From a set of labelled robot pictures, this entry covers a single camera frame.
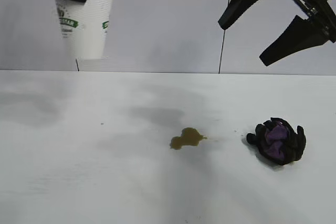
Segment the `spilled liquid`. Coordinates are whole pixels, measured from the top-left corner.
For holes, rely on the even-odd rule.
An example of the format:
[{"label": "spilled liquid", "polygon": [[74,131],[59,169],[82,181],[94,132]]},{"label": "spilled liquid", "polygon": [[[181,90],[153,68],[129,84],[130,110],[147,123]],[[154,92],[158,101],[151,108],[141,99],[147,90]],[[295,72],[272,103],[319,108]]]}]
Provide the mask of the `spilled liquid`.
[{"label": "spilled liquid", "polygon": [[198,146],[200,141],[207,139],[194,128],[185,128],[181,136],[176,136],[170,143],[170,148],[180,150],[182,146]]}]

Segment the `coffee spill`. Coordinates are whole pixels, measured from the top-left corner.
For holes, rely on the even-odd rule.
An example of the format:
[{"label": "coffee spill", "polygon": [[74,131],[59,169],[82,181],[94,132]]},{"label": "coffee spill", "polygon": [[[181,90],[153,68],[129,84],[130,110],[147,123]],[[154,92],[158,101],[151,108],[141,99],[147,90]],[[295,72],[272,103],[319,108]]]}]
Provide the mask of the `coffee spill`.
[{"label": "coffee spill", "polygon": [[185,128],[181,136],[176,136],[172,139],[170,148],[180,150],[182,146],[198,146],[199,142],[204,139],[208,138],[200,135],[197,129]]}]

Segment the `green logo on cup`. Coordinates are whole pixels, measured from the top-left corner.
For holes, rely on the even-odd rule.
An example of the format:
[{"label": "green logo on cup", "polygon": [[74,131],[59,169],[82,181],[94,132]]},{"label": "green logo on cup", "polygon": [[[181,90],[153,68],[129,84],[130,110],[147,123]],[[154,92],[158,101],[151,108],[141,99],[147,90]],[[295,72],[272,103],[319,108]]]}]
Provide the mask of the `green logo on cup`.
[{"label": "green logo on cup", "polygon": [[103,23],[103,29],[107,29],[109,27],[109,21]]},{"label": "green logo on cup", "polygon": [[78,26],[78,21],[75,21],[70,18],[59,18],[61,25],[71,26],[73,28],[76,28]]}]

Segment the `table surface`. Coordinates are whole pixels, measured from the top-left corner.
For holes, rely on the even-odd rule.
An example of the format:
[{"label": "table surface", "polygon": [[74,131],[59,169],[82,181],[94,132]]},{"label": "table surface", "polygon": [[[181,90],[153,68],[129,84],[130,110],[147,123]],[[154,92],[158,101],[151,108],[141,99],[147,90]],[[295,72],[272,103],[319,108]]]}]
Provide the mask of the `table surface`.
[{"label": "table surface", "polygon": [[[0,72],[0,223],[333,223],[336,77]],[[242,139],[302,125],[283,168]],[[181,130],[208,137],[170,149]]]}]

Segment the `white paper cup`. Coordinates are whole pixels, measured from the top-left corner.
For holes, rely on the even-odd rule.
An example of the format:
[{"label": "white paper cup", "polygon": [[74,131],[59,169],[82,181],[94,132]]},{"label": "white paper cup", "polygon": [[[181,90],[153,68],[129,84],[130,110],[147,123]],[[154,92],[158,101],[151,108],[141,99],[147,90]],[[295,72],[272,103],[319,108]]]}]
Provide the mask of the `white paper cup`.
[{"label": "white paper cup", "polygon": [[74,59],[102,59],[112,0],[56,0],[62,36]]}]

